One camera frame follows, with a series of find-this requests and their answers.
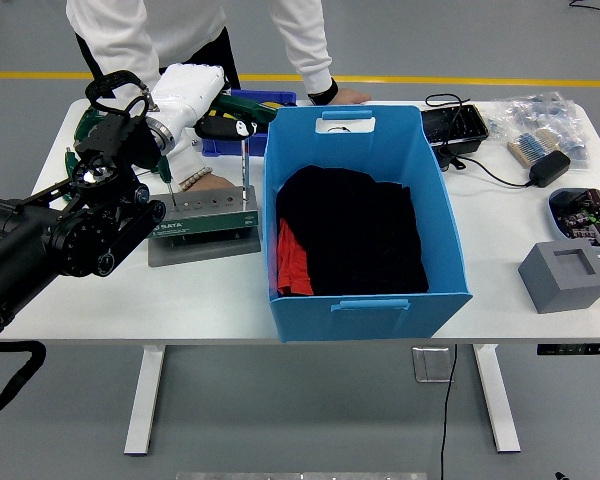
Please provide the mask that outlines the person's right hand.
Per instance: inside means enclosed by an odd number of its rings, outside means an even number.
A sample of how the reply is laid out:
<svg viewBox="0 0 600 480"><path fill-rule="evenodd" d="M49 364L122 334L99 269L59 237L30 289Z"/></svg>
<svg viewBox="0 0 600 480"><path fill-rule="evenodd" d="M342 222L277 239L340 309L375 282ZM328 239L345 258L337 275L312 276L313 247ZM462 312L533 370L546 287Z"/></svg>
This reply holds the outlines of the person's right hand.
<svg viewBox="0 0 600 480"><path fill-rule="evenodd" d="M208 191L233 188L234 184L214 173L194 174L180 184L183 191Z"/></svg>

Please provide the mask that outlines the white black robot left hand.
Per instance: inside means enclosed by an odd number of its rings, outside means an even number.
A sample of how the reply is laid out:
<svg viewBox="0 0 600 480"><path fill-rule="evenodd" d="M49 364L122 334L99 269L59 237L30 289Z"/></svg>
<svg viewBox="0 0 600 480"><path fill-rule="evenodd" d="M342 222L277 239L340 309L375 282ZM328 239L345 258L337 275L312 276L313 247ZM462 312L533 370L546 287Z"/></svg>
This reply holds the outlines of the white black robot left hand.
<svg viewBox="0 0 600 480"><path fill-rule="evenodd" d="M162 153L173 150L192 128L202 139L238 141L256 133L256 103L234 96L219 66L173 64L151 91L146 117Z"/></svg>

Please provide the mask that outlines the person's left hand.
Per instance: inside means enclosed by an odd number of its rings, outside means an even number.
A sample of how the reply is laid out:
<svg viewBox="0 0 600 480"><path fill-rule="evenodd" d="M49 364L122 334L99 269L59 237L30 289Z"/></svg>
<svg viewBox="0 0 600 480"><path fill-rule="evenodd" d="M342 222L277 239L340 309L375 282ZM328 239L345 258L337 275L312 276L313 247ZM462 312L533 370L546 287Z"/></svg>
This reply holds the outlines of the person's left hand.
<svg viewBox="0 0 600 480"><path fill-rule="evenodd" d="M328 105L356 105L370 100L371 96L368 93L351 88L340 88Z"/></svg>

